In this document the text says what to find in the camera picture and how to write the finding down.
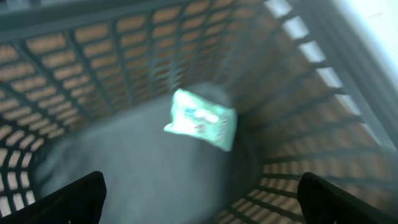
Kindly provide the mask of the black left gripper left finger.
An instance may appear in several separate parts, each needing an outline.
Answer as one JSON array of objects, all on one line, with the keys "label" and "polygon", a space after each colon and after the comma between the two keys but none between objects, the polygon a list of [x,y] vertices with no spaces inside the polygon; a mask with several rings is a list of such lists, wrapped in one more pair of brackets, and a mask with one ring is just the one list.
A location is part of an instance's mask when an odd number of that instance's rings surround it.
[{"label": "black left gripper left finger", "polygon": [[106,192],[103,173],[94,171],[1,218],[1,224],[98,224]]}]

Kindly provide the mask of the teal wet wipes pack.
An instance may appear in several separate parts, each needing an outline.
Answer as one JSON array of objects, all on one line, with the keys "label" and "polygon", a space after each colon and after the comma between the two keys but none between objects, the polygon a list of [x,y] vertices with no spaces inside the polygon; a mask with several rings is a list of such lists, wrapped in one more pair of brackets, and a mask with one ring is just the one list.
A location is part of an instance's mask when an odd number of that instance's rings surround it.
[{"label": "teal wet wipes pack", "polygon": [[238,120],[235,109],[180,88],[173,94],[170,115],[165,132],[204,140],[226,152],[232,150]]}]

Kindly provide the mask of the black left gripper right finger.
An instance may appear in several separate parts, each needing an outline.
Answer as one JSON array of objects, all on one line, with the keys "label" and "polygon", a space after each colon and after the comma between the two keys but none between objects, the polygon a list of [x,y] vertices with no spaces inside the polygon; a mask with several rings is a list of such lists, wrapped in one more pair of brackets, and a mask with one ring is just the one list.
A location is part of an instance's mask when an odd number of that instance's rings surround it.
[{"label": "black left gripper right finger", "polygon": [[397,219],[311,173],[303,173],[297,200],[307,224],[397,224]]}]

